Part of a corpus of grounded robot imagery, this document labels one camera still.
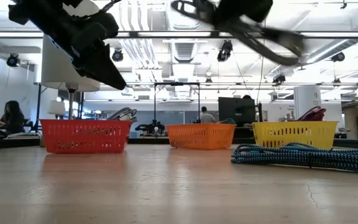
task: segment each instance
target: orange basket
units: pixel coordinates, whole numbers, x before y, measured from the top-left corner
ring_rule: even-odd
[[[226,149],[233,142],[233,124],[178,124],[167,125],[172,147],[188,149]]]
[[[129,138],[130,121],[42,119],[49,153],[121,153]]]

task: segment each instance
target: monitor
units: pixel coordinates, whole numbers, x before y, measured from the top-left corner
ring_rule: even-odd
[[[219,97],[219,120],[231,118],[237,126],[255,122],[255,100]]]

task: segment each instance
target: red basket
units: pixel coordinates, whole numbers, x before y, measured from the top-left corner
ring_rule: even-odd
[[[130,121],[42,119],[49,153],[121,153],[129,138]]]

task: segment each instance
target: lamp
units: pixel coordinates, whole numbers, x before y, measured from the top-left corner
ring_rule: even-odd
[[[82,1],[77,8],[65,8],[69,14],[84,16],[99,11],[99,7],[91,1]],[[74,93],[76,91],[98,91],[100,82],[81,77],[73,68],[71,60],[59,50],[48,36],[44,36],[42,44],[42,79],[43,86],[58,90],[67,90],[69,93],[68,119],[73,118]]]
[[[59,116],[64,116],[66,114],[64,102],[52,100],[49,104],[48,114],[54,114],[56,118]]]

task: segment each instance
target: blue rope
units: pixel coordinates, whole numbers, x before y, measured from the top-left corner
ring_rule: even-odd
[[[220,123],[221,124],[236,124],[236,122],[231,118],[225,119],[225,120],[221,121]]]
[[[358,149],[324,150],[295,142],[278,149],[253,144],[241,144],[231,157],[232,163],[280,164],[358,172]]]

